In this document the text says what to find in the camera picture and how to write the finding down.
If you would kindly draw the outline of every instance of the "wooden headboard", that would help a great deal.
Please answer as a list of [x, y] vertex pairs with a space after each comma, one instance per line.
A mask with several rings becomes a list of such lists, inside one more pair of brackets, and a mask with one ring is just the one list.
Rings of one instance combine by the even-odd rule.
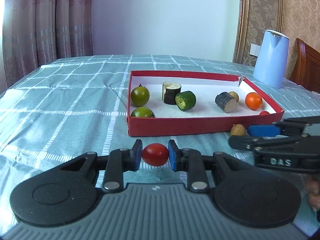
[[290, 80], [320, 93], [320, 53], [297, 38], [298, 59]]

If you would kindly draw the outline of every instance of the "blue finger pad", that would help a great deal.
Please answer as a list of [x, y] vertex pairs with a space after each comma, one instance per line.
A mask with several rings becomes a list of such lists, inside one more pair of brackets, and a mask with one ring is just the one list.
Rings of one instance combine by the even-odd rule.
[[280, 134], [280, 129], [275, 125], [251, 125], [247, 132], [250, 136], [275, 137]]
[[136, 167], [136, 171], [139, 170], [140, 167], [140, 162], [141, 162], [141, 153], [142, 153], [142, 142], [140, 143], [136, 155], [135, 155], [135, 167]]
[[168, 143], [168, 150], [169, 150], [169, 160], [170, 160], [171, 169], [174, 171], [176, 169], [176, 154], [170, 142]]

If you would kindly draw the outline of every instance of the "cherry tomato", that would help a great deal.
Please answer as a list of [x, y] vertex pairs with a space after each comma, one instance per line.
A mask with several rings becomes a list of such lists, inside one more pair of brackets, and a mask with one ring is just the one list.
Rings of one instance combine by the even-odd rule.
[[251, 92], [245, 97], [245, 104], [251, 110], [258, 110], [262, 106], [262, 97], [255, 92]]
[[169, 151], [160, 143], [152, 143], [143, 149], [141, 157], [151, 166], [162, 166], [168, 161]]
[[155, 114], [144, 106], [134, 109], [130, 115], [131, 117], [141, 117], [141, 118], [154, 118]]
[[131, 91], [131, 101], [136, 106], [144, 106], [150, 98], [149, 90], [141, 84]]
[[260, 112], [259, 115], [267, 115], [267, 114], [270, 114], [270, 113], [268, 111], [262, 111], [262, 112]]

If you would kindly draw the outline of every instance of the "red box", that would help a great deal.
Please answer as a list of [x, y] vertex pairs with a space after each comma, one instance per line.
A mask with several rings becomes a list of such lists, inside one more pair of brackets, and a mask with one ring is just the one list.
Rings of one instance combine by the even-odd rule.
[[[162, 101], [162, 83], [166, 81], [181, 84], [181, 92], [191, 90], [196, 95], [194, 108], [181, 111], [177, 106], [166, 105]], [[150, 91], [150, 99], [145, 107], [155, 113], [155, 118], [130, 117], [135, 109], [131, 105], [130, 94], [139, 84]], [[240, 100], [235, 112], [226, 114], [216, 104], [215, 97], [221, 92], [235, 91]], [[257, 111], [250, 110], [244, 103], [246, 94], [256, 92], [263, 98], [263, 106]], [[259, 115], [263, 110], [268, 115]], [[129, 136], [171, 136], [228, 132], [233, 124], [242, 124], [246, 128], [252, 124], [271, 124], [281, 120], [284, 110], [265, 92], [237, 75], [191, 72], [191, 71], [131, 71], [127, 122]]]

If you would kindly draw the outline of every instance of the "white wall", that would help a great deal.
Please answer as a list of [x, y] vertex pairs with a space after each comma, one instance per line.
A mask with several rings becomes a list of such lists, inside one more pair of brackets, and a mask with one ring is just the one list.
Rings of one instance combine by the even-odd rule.
[[0, 0], [0, 94], [7, 89], [5, 82], [4, 68], [3, 68], [3, 54], [2, 54], [2, 22], [4, 12], [4, 0]]
[[93, 0], [94, 53], [232, 61], [240, 0]]

